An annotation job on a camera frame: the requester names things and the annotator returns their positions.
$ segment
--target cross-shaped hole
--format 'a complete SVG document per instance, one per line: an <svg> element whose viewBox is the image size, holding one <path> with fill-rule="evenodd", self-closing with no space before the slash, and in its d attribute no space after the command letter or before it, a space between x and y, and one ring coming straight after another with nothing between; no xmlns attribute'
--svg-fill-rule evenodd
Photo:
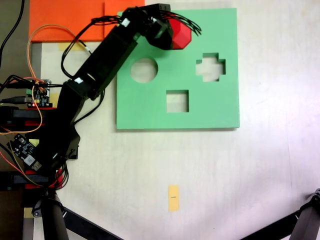
<svg viewBox="0 0 320 240"><path fill-rule="evenodd" d="M219 59L218 53L204 53L201 60L196 60L195 72L204 82L219 82L226 74L226 60Z"/></svg>

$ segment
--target black cable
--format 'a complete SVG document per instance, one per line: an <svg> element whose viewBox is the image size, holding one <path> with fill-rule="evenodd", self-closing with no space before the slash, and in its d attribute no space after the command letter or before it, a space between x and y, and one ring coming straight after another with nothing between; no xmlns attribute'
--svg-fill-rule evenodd
<svg viewBox="0 0 320 240"><path fill-rule="evenodd" d="M17 167L17 168L19 168L19 166L18 166L18 164L16 163L16 161L14 161L14 156L12 155L12 153L11 153L11 151L9 150L9 149L7 149L4 145L2 145L1 143L0 143L0 147L3 149L3 150L5 150L6 151L6 153L9 155L9 157L12 159L12 161L14 162L14 164L15 164L15 166Z"/></svg>
<svg viewBox="0 0 320 240"><path fill-rule="evenodd" d="M178 13L167 11L167 10L161 10L160 15L163 20L176 19L179 22L186 25L188 28L190 28L197 36L201 35L201 31L202 31L201 27L198 24L196 24L194 21L186 18L185 16L182 16Z"/></svg>
<svg viewBox="0 0 320 240"><path fill-rule="evenodd" d="M72 42L69 44L69 46L64 50L61 58L61 70L62 72L70 79L73 79L74 76L72 76L70 73L67 72L64 66L65 59L72 49L72 47L76 44L77 41L80 41L79 38L82 36L82 34L85 33L91 26L93 25L112 25L112 24L119 24L121 23L121 17L116 16L102 16L102 17L96 17L91 20L91 22L82 29L72 40Z"/></svg>
<svg viewBox="0 0 320 240"><path fill-rule="evenodd" d="M0 68L1 68L1 61L2 61L2 52L4 50L4 47L7 43L7 41L9 40L9 38L11 37L11 35L14 33L14 31L16 30L16 28L18 27L20 20L22 18L22 15L24 13L24 7L25 7L25 0L21 1L21 9L20 9L20 13L19 13L19 17L16 20L15 25L13 26L13 28L11 29L11 31L9 32L9 34L5 37L5 39L3 40L1 47L0 47Z"/></svg>
<svg viewBox="0 0 320 240"><path fill-rule="evenodd" d="M77 123L79 123L81 120L85 119L86 117L90 116L91 114L94 113L95 110L97 110L100 105L102 104L103 100L105 98L105 90L102 91L102 93L100 94L100 101L98 103L98 105L92 109L91 111L89 111L86 115L82 116L81 118L79 118L77 121L74 122L74 125L76 125Z"/></svg>

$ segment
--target green board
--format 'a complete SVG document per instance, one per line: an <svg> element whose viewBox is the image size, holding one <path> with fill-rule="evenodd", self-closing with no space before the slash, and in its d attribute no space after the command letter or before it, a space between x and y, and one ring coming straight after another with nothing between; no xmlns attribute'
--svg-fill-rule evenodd
<svg viewBox="0 0 320 240"><path fill-rule="evenodd" d="M202 28L192 33L192 42L183 50L161 50L140 37L137 47L117 75L117 129L199 129L238 128L238 47L237 10L176 10ZM203 81L196 75L196 63L207 55L225 63L219 81ZM148 83L131 76L133 64L154 59L156 77ZM188 93L188 112L167 112L167 93Z"/></svg>

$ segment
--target black tripod leg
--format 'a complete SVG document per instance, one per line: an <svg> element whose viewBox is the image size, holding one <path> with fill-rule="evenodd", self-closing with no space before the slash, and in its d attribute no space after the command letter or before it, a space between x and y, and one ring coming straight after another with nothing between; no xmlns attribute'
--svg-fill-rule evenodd
<svg viewBox="0 0 320 240"><path fill-rule="evenodd" d="M302 210L290 240L316 240L320 227L320 214L313 205Z"/></svg>
<svg viewBox="0 0 320 240"><path fill-rule="evenodd" d="M256 231L242 240L281 240L293 232L298 221L297 216L299 216L299 211Z"/></svg>
<svg viewBox="0 0 320 240"><path fill-rule="evenodd" d="M41 214L45 240L69 240L61 205L57 201L44 199Z"/></svg>

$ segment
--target red block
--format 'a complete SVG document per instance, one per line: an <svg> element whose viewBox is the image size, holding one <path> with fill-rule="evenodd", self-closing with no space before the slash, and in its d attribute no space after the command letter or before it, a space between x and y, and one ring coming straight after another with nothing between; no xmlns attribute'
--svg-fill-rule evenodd
<svg viewBox="0 0 320 240"><path fill-rule="evenodd" d="M192 40L191 29L174 18L169 22L173 29L173 49L184 49Z"/></svg>

